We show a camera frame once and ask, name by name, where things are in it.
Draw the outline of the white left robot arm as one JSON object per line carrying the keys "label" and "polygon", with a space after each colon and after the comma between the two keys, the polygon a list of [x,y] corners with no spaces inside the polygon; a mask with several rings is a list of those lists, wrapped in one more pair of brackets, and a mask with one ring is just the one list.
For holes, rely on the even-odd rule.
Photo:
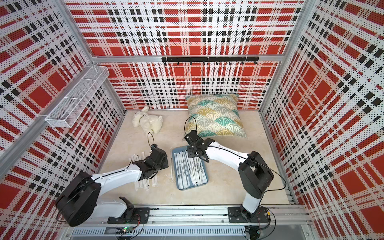
{"label": "white left robot arm", "polygon": [[144,160],[131,161],[128,166],[103,174],[81,172],[57,198],[57,220],[71,227],[92,218],[107,218],[108,223],[127,223],[140,214],[125,197],[118,201],[103,202],[100,197],[121,186],[152,179],[160,170],[168,168],[167,153],[151,145],[151,153]]}

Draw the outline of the blue plastic storage tray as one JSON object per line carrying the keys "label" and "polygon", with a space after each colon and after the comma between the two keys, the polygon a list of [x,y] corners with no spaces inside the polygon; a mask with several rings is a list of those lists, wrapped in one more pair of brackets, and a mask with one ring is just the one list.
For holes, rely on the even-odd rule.
{"label": "blue plastic storage tray", "polygon": [[[183,181],[184,181],[184,189],[180,189],[179,178],[178,178],[178,170],[175,161],[175,154],[179,154],[179,161],[181,165],[181,169],[183,172]],[[177,188],[181,191],[196,188],[199,186],[206,185],[209,181],[205,162],[200,158],[189,158],[187,153],[187,146],[178,147],[172,149],[172,164],[173,170],[175,174],[175,180],[177,183]]]}

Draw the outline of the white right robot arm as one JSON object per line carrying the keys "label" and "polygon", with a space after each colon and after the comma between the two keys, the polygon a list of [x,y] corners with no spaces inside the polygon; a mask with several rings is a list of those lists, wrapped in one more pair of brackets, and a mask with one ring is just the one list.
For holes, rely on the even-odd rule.
{"label": "white right robot arm", "polygon": [[189,145],[187,151],[190,158],[200,158],[207,163],[210,160],[218,161],[238,171],[246,191],[241,211],[244,216],[252,218],[274,179],[273,171],[262,156],[255,151],[249,154],[237,152],[210,138],[204,140],[196,130],[190,131],[184,139]]}

